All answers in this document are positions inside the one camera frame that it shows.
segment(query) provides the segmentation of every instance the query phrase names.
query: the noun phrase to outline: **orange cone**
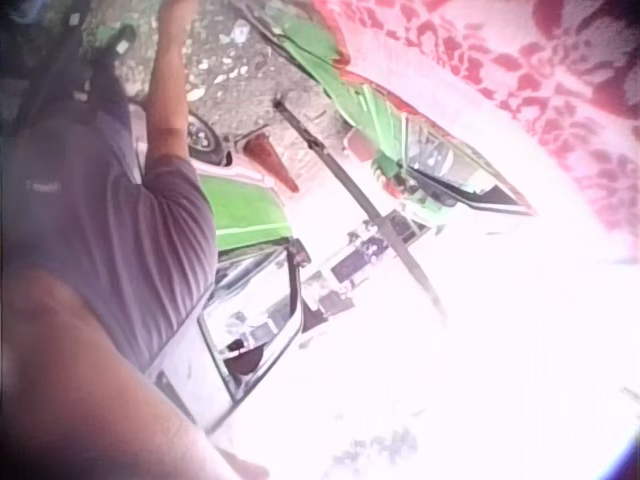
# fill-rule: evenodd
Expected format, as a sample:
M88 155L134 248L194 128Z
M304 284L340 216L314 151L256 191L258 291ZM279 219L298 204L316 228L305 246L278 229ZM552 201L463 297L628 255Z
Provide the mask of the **orange cone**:
M280 159L276 149L273 148L266 133L257 133L247 140L242 147L242 153L293 193L300 191L300 187L289 174L287 167Z

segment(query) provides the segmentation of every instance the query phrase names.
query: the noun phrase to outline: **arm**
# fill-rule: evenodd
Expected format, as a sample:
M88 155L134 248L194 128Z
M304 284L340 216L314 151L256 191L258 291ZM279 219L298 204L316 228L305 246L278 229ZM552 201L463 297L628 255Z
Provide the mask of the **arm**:
M64 284L33 273L3 293L0 426L24 463L64 478L239 478Z
M158 46L147 99L147 160L163 155L189 158L182 47L197 0L165 0L158 21Z

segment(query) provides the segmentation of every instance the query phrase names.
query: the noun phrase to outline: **hand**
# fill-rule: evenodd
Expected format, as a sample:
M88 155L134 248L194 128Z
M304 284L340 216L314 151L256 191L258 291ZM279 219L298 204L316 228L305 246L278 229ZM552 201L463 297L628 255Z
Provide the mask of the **hand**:
M216 447L216 450L242 480L269 480L269 470L262 465L242 460L224 448Z
M158 13L159 37L184 42L197 13L198 0L164 0Z

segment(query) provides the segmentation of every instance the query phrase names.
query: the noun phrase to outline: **sleeve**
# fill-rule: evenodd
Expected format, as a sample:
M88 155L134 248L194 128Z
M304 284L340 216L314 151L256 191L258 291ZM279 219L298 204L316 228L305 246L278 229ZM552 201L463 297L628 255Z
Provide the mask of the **sleeve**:
M187 314L214 281L213 212L190 162L154 159L142 179L142 254L171 314Z

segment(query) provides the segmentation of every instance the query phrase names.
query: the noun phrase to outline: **metal rod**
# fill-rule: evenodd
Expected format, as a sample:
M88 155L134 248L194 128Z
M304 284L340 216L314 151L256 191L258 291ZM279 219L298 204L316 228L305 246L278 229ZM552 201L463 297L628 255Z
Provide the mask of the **metal rod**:
M433 284L402 239L395 232L389 221L380 213L371 200L369 200L369 197L367 197L362 189L360 189L358 184L351 178L347 171L342 168L342 165L340 165L333 155L327 151L325 145L311 132L309 132L309 130L307 130L303 123L285 106L281 99L274 99L273 107L280 115L282 115L282 118L291 125L298 135L300 135L300 137L307 143L309 149L318 156L333 176L336 177L342 186L349 192L360 208L364 210L367 217L369 217L369 219L378 227L380 235L382 235L389 247L396 253L418 286L427 294L436 311L442 317L441 320L444 322L447 318L446 311L440 297L433 287Z

